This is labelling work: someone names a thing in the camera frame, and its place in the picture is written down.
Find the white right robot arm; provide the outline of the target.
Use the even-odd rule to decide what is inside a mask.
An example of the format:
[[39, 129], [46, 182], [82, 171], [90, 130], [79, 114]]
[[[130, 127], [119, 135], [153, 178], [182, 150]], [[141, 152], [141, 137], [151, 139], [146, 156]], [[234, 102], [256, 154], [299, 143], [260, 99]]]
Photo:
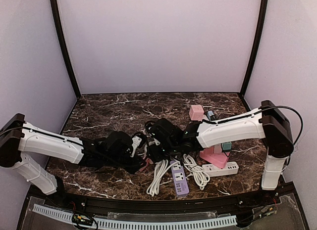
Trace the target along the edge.
[[290, 121], [282, 109], [299, 112], [288, 106], [276, 106], [270, 100], [261, 102], [259, 108], [226, 119], [191, 121], [184, 130], [165, 118], [147, 121], [145, 130], [158, 141], [160, 153], [176, 156], [202, 151], [217, 144], [245, 139], [263, 139], [267, 157], [262, 175], [262, 190], [275, 190], [286, 159], [294, 151]]

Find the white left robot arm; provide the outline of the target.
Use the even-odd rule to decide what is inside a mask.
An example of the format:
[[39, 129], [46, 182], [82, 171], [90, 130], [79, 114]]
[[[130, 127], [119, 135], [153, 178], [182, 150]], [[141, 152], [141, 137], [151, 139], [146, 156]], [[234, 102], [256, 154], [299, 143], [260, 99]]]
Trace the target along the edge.
[[63, 181], [44, 170], [30, 153], [89, 168], [119, 167], [130, 174], [147, 164], [136, 155], [136, 150], [146, 142], [141, 133], [130, 137], [125, 132], [114, 131], [106, 138], [74, 138], [42, 130], [24, 118], [17, 113], [1, 128], [0, 165], [16, 170], [46, 195], [63, 193]]

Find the pink cube socket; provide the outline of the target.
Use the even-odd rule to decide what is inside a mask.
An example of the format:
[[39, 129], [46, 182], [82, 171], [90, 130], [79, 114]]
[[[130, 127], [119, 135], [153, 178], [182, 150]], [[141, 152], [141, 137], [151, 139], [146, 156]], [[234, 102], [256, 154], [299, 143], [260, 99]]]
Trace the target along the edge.
[[202, 121], [204, 109], [201, 105], [191, 105], [189, 116], [191, 121]]

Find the pink adapter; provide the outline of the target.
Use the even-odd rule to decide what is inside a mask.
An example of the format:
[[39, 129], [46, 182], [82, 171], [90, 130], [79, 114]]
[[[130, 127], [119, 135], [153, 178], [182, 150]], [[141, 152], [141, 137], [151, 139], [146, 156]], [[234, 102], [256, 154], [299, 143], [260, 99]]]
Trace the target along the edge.
[[141, 169], [139, 169], [139, 172], [143, 172], [149, 165], [153, 164], [153, 162], [150, 158], [146, 158], [145, 162], [146, 162], [145, 166], [142, 167]]

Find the light blue charger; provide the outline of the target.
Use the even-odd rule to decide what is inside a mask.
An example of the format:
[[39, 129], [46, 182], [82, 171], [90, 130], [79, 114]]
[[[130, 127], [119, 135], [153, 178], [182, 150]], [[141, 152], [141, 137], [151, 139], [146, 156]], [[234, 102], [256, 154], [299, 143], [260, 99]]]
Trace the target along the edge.
[[208, 118], [209, 121], [216, 120], [216, 116], [214, 115], [214, 113], [212, 111], [208, 111], [207, 112], [207, 118]]

